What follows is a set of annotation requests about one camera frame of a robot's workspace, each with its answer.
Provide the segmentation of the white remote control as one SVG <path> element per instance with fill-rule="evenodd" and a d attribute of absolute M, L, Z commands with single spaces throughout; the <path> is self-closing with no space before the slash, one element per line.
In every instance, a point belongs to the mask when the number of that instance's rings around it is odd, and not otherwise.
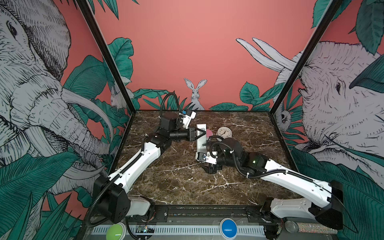
<path fill-rule="evenodd" d="M 197 128 L 207 130 L 207 125 L 206 124 L 197 124 Z M 207 152 L 207 137 L 205 138 L 200 138 L 197 142 L 197 152 Z"/>

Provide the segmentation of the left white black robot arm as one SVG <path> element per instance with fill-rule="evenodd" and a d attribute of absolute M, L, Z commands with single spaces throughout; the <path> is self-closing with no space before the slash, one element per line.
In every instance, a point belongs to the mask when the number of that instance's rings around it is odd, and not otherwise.
<path fill-rule="evenodd" d="M 117 224 L 126 216 L 150 217 L 151 201 L 144 197 L 129 197 L 130 189 L 172 142 L 194 142 L 205 136 L 204 130 L 189 126 L 196 114 L 188 110 L 181 113 L 169 112 L 161 116 L 159 126 L 143 138 L 140 150 L 130 160 L 108 177 L 101 176 L 95 181 L 93 203 L 84 219 L 88 228 L 106 221 Z"/>

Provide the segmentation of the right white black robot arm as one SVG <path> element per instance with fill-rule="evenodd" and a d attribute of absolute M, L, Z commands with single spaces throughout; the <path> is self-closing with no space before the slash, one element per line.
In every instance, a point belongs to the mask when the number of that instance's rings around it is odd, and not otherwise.
<path fill-rule="evenodd" d="M 313 219 L 331 229 L 344 228 L 343 185 L 336 180 L 325 182 L 290 170 L 263 154 L 245 151 L 233 138 L 211 136 L 205 143 L 198 142 L 196 160 L 208 174 L 233 167 L 246 179 L 271 182 L 301 196 L 268 200 L 261 209 L 264 214 Z"/>

